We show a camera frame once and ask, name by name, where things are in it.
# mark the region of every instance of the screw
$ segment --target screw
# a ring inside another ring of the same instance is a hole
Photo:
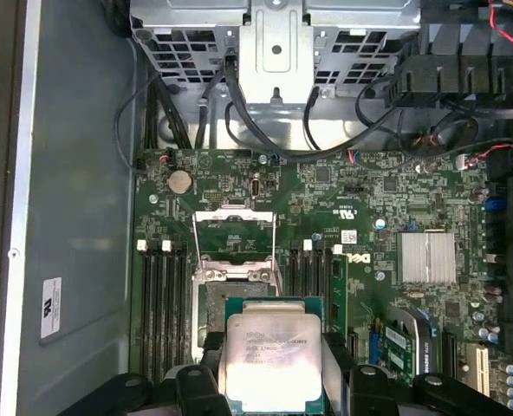
[[[364,375],[376,375],[376,369],[372,367],[363,367],[360,369],[360,372]]]
[[[20,251],[18,249],[10,249],[8,251],[8,258],[20,257]]]
[[[444,384],[441,379],[439,377],[436,377],[435,375],[427,375],[426,378],[426,383],[432,385],[432,386],[436,386],[436,387],[439,387],[441,386],[442,384]]]

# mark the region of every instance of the silver heatsink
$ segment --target silver heatsink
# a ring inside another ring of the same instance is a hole
[[[398,235],[398,246],[402,283],[457,282],[454,234],[404,232]]]

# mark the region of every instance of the metal bracket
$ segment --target metal bracket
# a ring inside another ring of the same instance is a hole
[[[204,221],[226,221],[229,218],[241,218],[243,221],[262,221],[272,224],[272,267],[276,266],[276,217],[272,211],[253,211],[245,208],[244,205],[223,205],[215,211],[195,211],[193,212],[193,234],[195,235],[195,245],[197,246],[197,260],[199,267],[205,269],[202,261],[201,248],[198,240],[197,223]]]
[[[239,28],[239,83],[247,104],[302,105],[314,82],[314,31],[302,0],[252,0],[251,22]]]

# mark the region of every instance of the integrated circuit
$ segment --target integrated circuit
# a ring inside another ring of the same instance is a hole
[[[315,181],[316,182],[329,182],[330,180],[330,169],[325,166],[316,167]]]
[[[396,192],[397,191],[397,177],[388,176],[384,178],[384,192]]]
[[[459,318],[461,316],[461,305],[458,302],[446,302],[445,315],[448,318]]]

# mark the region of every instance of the white label sticker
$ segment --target white label sticker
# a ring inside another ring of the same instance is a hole
[[[387,339],[395,342],[401,348],[406,349],[406,339],[405,339],[405,337],[397,334],[391,328],[386,328],[386,337],[387,337]]]
[[[389,359],[391,360],[391,362],[393,364],[395,364],[397,367],[399,367],[401,370],[404,370],[405,369],[405,363],[403,362],[403,360],[401,360],[397,355],[395,355],[394,353],[392,353],[391,351],[389,352]]]
[[[342,244],[357,244],[357,230],[341,230]]]
[[[61,292],[61,277],[48,279],[42,283],[41,338],[60,330]]]

